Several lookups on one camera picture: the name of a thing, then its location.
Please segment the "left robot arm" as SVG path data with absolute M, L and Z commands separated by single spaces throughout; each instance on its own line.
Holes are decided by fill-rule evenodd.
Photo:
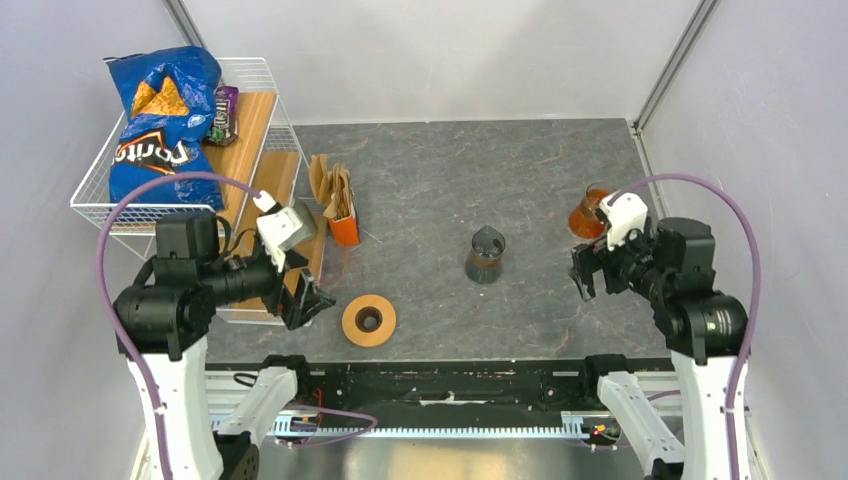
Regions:
M 257 299 L 295 330 L 335 303 L 291 247 L 302 234 L 295 210 L 277 211 L 271 236 L 257 235 L 245 258 L 221 249 L 224 225 L 209 211 L 159 219 L 156 254 L 111 306 L 120 350 L 149 398 L 144 415 L 153 434 L 155 479 L 253 478 L 260 436 L 276 409 L 304 407 L 314 393 L 304 358 L 272 357 L 242 404 L 251 419 L 219 431 L 211 427 L 205 356 L 218 308 Z

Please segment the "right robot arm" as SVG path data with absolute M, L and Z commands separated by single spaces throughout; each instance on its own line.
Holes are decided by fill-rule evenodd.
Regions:
M 742 417 L 727 406 L 743 391 L 731 384 L 748 324 L 741 302 L 714 288 L 715 239 L 708 225 L 667 218 L 652 234 L 632 230 L 623 245 L 603 239 L 572 250 L 570 276 L 581 297 L 595 296 L 602 272 L 609 294 L 646 299 L 665 338 L 678 382 L 684 437 L 678 439 L 639 386 L 622 354 L 589 356 L 577 382 L 588 408 L 606 407 L 647 479 L 747 479 Z

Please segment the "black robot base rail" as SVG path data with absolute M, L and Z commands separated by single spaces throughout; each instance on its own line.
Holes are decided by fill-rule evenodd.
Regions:
M 378 431 L 554 427 L 602 412 L 580 360 L 314 363 L 297 400 L 370 415 Z

